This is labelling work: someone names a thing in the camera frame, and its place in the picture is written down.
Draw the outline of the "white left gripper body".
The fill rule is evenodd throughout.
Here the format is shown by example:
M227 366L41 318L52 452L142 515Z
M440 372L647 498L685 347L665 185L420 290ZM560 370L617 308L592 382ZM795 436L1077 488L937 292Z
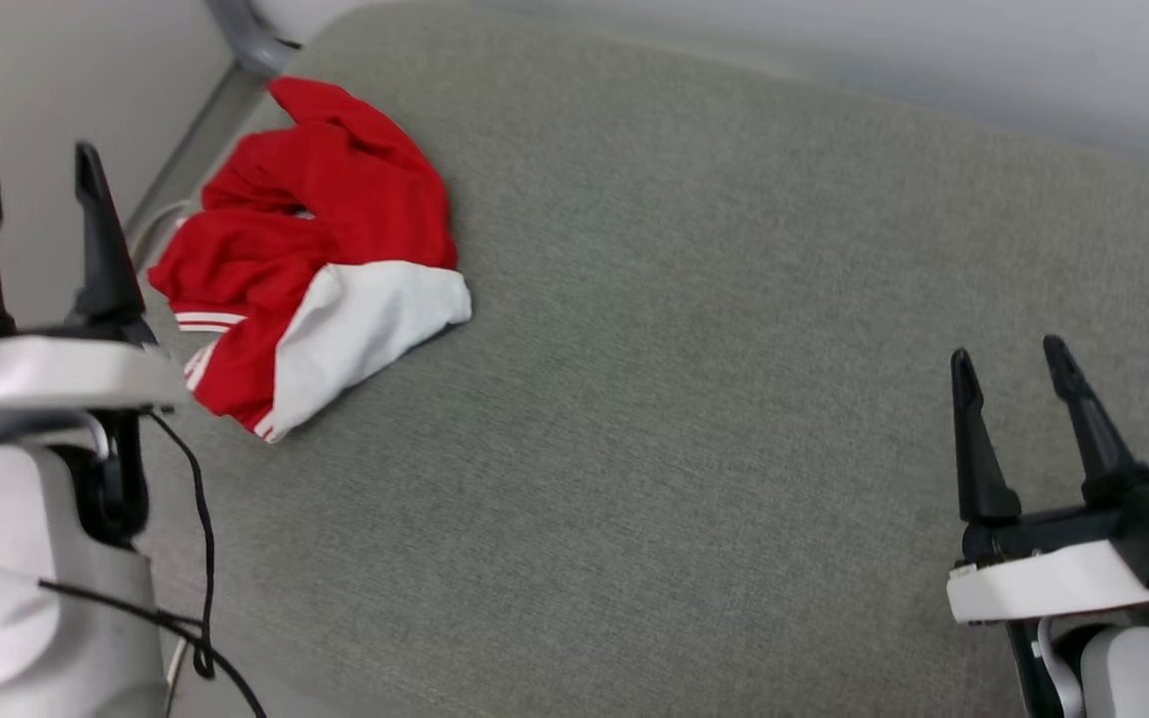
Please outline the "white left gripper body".
M79 517L110 545L131 545L148 522L141 415L186 396L179 369L157 349L49 335L0 339L0 443L87 429L95 468L78 477Z

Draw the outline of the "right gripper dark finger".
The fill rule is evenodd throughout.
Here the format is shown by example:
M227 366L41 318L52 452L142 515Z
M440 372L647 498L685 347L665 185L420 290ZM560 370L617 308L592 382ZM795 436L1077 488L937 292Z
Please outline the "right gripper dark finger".
M984 420L984 391L969 353L953 353L953 414L958 516L974 526L1007 526L1021 517L1021 500L1004 480Z
M1056 395L1066 406L1079 450L1087 505L1116 505L1149 486L1149 465L1129 451L1102 401L1061 335L1043 337L1044 360Z

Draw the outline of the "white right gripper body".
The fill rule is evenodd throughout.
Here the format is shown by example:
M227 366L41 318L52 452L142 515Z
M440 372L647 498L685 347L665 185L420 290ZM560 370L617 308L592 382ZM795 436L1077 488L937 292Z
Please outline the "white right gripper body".
M961 624L1002 624L1030 717L1149 717L1149 587L1109 536L1113 511L965 523L946 582Z

